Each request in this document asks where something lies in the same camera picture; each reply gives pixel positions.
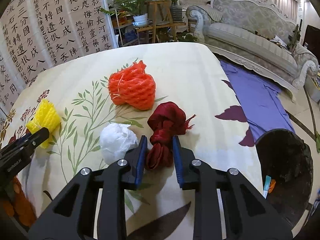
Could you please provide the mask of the orange snack wrapper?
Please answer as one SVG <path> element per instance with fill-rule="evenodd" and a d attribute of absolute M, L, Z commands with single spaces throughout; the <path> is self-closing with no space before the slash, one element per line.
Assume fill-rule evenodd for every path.
<path fill-rule="evenodd" d="M 269 185 L 269 188 L 268 188 L 268 194 L 270 194 L 273 191 L 273 189 L 275 187 L 275 184 L 276 184 L 276 180 L 275 179 L 271 179 L 270 185 Z"/>

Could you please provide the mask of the light blue box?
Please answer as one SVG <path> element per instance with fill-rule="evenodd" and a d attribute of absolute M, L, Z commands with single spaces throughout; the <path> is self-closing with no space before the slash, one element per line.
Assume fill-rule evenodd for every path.
<path fill-rule="evenodd" d="M 266 176 L 264 187 L 263 187 L 263 197 L 264 198 L 267 198 L 268 191 L 269 191 L 269 188 L 270 188 L 270 184 L 271 184 L 271 177 L 270 176 Z"/>

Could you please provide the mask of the dark red mesh bag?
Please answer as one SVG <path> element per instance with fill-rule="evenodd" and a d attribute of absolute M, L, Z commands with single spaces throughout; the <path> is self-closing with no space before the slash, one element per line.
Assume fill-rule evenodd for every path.
<path fill-rule="evenodd" d="M 159 170 L 172 165 L 172 139 L 176 135 L 185 135 L 192 128 L 189 122 L 195 116 L 186 118 L 185 112 L 171 101 L 157 106 L 148 119 L 148 126 L 153 134 L 150 137 L 152 149 L 145 158 L 147 170 Z"/>

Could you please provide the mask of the white potted plant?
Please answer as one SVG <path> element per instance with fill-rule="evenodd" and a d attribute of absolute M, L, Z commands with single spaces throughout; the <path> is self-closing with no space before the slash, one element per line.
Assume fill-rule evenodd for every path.
<path fill-rule="evenodd" d="M 148 13 L 145 12 L 146 1 L 147 0 L 113 0 L 111 10 L 100 8 L 99 11 L 110 16 L 129 14 L 133 16 L 134 26 L 136 28 L 146 27 L 148 25 Z"/>

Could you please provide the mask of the ornate grey sofa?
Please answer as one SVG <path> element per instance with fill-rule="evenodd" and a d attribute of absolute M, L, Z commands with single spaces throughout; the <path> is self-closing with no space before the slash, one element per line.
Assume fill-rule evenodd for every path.
<path fill-rule="evenodd" d="M 318 60 L 294 40 L 296 22 L 270 0 L 211 0 L 190 5 L 191 32 L 212 52 L 295 90 L 316 76 Z"/>

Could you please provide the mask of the white crumpled plastic bag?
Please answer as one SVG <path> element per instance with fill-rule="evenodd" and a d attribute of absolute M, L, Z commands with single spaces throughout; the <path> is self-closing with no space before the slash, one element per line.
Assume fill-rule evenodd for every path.
<path fill-rule="evenodd" d="M 127 151 L 138 146 L 138 138 L 127 124 L 109 124 L 100 133 L 99 144 L 107 165 L 123 159 Z"/>

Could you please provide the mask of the wooden plant stand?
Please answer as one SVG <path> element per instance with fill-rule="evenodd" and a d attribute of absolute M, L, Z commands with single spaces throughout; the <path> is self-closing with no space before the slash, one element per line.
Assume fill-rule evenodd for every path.
<path fill-rule="evenodd" d="M 135 27 L 138 38 L 140 33 L 146 32 L 146 38 L 149 42 L 149 34 L 152 32 L 152 43 L 156 42 L 156 31 L 158 29 L 170 28 L 174 41 L 177 41 L 177 27 L 185 27 L 186 23 L 183 21 L 174 22 L 170 11 L 171 1 L 147 1 L 145 2 L 148 12 L 148 24 L 143 27 Z"/>

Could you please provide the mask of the yellow foam net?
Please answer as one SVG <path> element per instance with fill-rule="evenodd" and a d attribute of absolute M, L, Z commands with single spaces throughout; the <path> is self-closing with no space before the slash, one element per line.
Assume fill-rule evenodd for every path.
<path fill-rule="evenodd" d="M 42 99 L 36 109 L 33 119 L 26 124 L 26 127 L 31 134 L 36 133 L 41 128 L 48 129 L 49 138 L 40 145 L 45 149 L 49 146 L 49 142 L 52 139 L 52 133 L 59 126 L 60 122 L 60 116 L 58 115 L 54 104 L 47 99 Z"/>

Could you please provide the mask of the calligraphy folding screen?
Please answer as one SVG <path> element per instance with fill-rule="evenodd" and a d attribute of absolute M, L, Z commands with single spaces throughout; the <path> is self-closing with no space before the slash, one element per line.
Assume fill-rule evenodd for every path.
<path fill-rule="evenodd" d="M 1 16 L 1 111 L 42 71 L 116 48 L 107 0 L 11 0 Z"/>

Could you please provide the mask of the purple cloth on floor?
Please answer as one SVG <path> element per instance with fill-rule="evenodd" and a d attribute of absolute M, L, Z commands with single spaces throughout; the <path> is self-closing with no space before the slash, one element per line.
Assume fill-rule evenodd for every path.
<path fill-rule="evenodd" d="M 253 140 L 273 129 L 295 133 L 278 98 L 280 88 L 268 79 L 231 62 L 220 61 L 247 118 Z"/>

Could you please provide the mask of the dark cabinet by wall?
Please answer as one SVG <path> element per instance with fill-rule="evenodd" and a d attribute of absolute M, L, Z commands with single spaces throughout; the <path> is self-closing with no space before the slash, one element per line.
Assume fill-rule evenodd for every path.
<path fill-rule="evenodd" d="M 320 29 L 311 25 L 307 25 L 303 46 L 315 55 L 319 61 L 320 56 Z"/>

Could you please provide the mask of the floral cream tablecloth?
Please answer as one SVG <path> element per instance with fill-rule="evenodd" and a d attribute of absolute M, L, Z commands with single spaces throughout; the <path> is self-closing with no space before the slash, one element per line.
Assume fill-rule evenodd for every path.
<path fill-rule="evenodd" d="M 40 103 L 51 102 L 60 119 L 46 148 L 38 147 L 18 175 L 34 215 L 84 167 L 107 168 L 121 158 L 127 133 L 167 134 L 148 119 L 173 102 L 188 122 L 183 147 L 218 170 L 237 168 L 262 188 L 252 132 L 220 61 L 204 45 L 157 43 L 106 50 L 74 59 L 33 78 L 15 101 L 2 144 L 25 135 Z"/>

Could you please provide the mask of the red-orange foam net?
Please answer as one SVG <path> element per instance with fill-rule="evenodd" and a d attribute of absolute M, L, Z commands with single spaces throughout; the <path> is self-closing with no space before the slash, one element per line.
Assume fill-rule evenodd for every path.
<path fill-rule="evenodd" d="M 156 83 L 145 69 L 146 64 L 139 61 L 110 75 L 108 91 L 115 105 L 128 104 L 141 111 L 152 109 L 155 103 Z"/>

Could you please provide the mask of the black trash bag bin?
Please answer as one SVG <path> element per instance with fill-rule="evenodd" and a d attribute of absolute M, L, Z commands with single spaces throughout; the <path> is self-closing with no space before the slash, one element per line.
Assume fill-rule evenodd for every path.
<path fill-rule="evenodd" d="M 269 176 L 276 182 L 266 199 L 294 228 L 308 206 L 312 191 L 310 147 L 287 129 L 266 132 L 255 146 L 263 181 Z"/>

